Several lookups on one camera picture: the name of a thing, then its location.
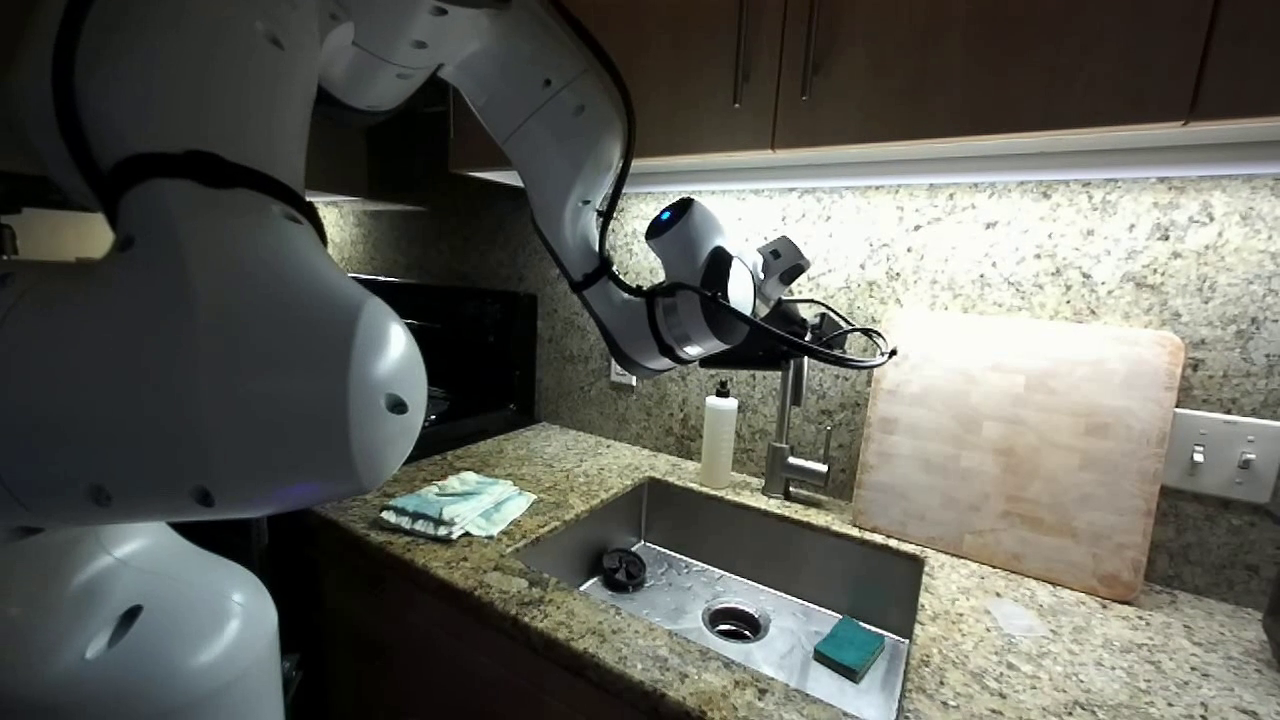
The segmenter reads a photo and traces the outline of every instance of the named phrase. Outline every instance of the sink basin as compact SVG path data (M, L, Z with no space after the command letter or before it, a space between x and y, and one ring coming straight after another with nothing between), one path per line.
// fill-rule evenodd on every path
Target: sink basin
M644 584L609 584L613 572L600 574L605 553L644 569ZM901 714L926 578L920 555L644 478L525 542L522 558L852 714ZM885 635L865 681L843 681L813 658L841 615Z

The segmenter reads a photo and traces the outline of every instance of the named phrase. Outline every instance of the granite countertop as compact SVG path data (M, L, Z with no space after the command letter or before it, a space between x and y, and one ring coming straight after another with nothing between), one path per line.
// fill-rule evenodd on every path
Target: granite countertop
M449 471L507 476L541 501L502 541L431 542L378 524L385 495ZM327 526L403 558L437 587L467 595L495 626L616 697L695 714L837 714L775 681L649 626L572 587L537 578L511 548L561 526L644 476L695 485L695 463L632 442L537 424L409 463L360 501L327 504ZM705 489L739 504L857 532L841 507L769 501L760 478ZM1261 613L1150 584L1140 605L1111 605L985 565L926 555L920 625L904 714L1280 714L1280 670Z

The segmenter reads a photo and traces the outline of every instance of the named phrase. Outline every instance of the wooden cutting board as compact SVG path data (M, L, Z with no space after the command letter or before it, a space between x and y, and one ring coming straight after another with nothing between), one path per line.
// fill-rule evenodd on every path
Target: wooden cutting board
M1138 598L1186 367L1172 333L901 317L852 520L952 555Z

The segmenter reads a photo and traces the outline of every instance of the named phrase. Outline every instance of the faucet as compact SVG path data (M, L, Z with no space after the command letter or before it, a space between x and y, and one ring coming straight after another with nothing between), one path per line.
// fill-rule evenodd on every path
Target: faucet
M824 459L794 456L794 407L805 401L805 356L784 361L775 401L775 440L769 442L765 495L794 501L794 485L828 489L831 468Z

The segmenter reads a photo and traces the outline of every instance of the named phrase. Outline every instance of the sink drain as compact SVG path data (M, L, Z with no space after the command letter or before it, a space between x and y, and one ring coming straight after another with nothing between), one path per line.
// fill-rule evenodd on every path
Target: sink drain
M713 635L733 640L733 643L756 643L769 631L769 619L745 607L707 607L705 625Z

